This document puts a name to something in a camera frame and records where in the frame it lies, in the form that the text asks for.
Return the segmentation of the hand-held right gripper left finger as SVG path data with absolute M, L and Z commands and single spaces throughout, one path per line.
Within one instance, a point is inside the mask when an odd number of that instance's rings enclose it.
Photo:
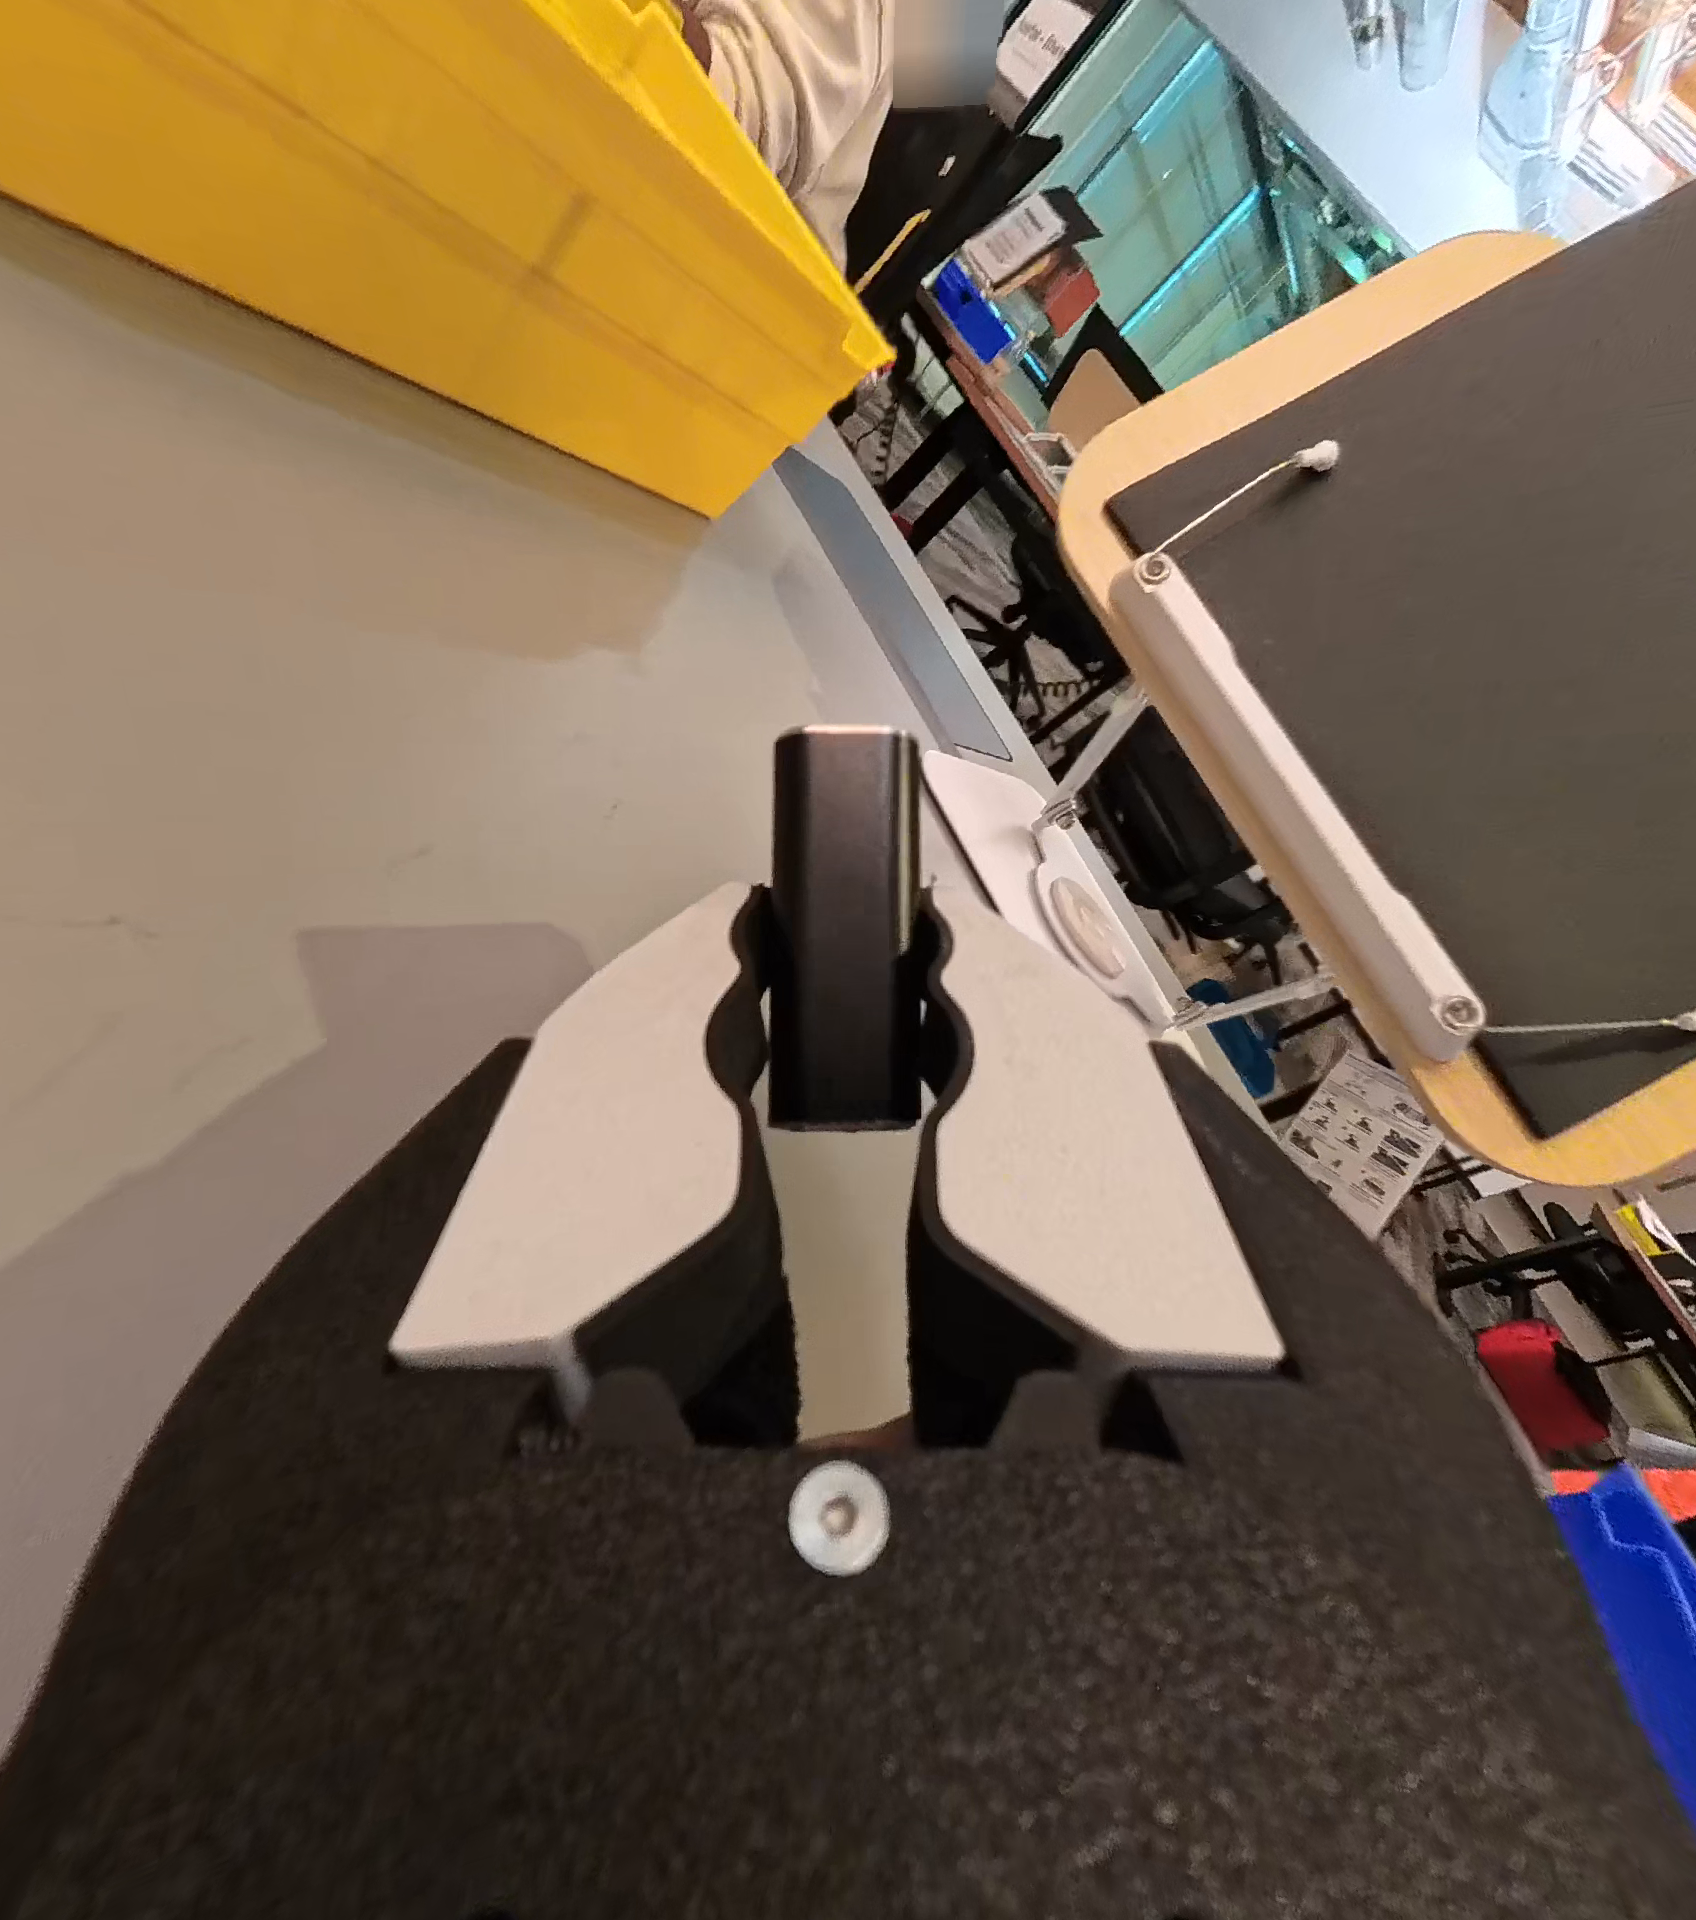
M 541 1375 L 572 1427 L 661 1380 L 699 1444 L 792 1444 L 782 1216 L 756 1117 L 766 893 L 726 883 L 541 1026 L 386 1355 Z

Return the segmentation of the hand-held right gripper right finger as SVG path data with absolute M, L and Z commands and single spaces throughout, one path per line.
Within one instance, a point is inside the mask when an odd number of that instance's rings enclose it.
M 1178 1098 L 1216 1093 L 1204 1069 L 972 896 L 935 887 L 917 944 L 915 1442 L 1172 1449 L 1158 1385 L 1283 1379 Z

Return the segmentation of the black ethernet splitter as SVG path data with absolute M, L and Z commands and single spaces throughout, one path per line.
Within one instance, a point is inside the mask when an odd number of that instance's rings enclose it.
M 923 759 L 908 733 L 814 726 L 773 748 L 766 1118 L 906 1132 L 923 1114 Z

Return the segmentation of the blue bag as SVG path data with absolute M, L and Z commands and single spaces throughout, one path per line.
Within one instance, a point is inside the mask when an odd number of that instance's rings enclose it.
M 1227 1059 L 1244 1093 L 1255 1102 L 1266 1102 L 1278 1086 L 1275 1046 L 1259 1024 L 1257 1015 L 1210 1019 L 1238 1004 L 1235 988 L 1216 979 L 1199 979 L 1186 987 L 1186 1012 L 1202 1015 L 1190 1033 L 1209 1036 Z

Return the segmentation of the white tablet stand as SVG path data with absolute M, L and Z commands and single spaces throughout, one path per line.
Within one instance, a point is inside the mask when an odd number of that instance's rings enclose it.
M 1113 603 L 1197 733 L 1244 789 L 1275 851 L 1299 863 L 1410 1046 L 1437 1063 L 1459 1059 L 1485 1034 L 1486 1002 L 1275 719 L 1186 572 L 1167 552 L 1151 551 L 1116 579 Z M 1146 710 L 1145 692 L 1127 695 L 1055 798 L 941 751 L 928 751 L 921 767 L 997 913 L 1151 1031 L 1167 1033 L 1188 1026 L 1188 1019 L 1172 1015 L 1076 839 L 1089 781 Z

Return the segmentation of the printed paper sign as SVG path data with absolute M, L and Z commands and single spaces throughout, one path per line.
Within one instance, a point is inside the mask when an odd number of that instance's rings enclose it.
M 1447 1144 L 1412 1086 L 1359 1049 L 1340 1054 L 1278 1140 L 1371 1243 L 1380 1241 Z

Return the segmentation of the red storage box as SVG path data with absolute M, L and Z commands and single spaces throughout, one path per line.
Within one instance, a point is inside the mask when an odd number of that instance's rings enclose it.
M 1562 1363 L 1561 1332 L 1549 1321 L 1517 1316 L 1488 1326 L 1474 1336 L 1474 1355 L 1514 1428 L 1545 1462 L 1611 1449 L 1604 1396 L 1577 1385 Z

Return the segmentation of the black wood-framed board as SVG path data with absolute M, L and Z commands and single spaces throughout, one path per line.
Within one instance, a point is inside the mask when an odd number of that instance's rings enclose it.
M 1696 183 L 1412 256 L 1102 431 L 1056 533 L 1453 1140 L 1696 1157 Z

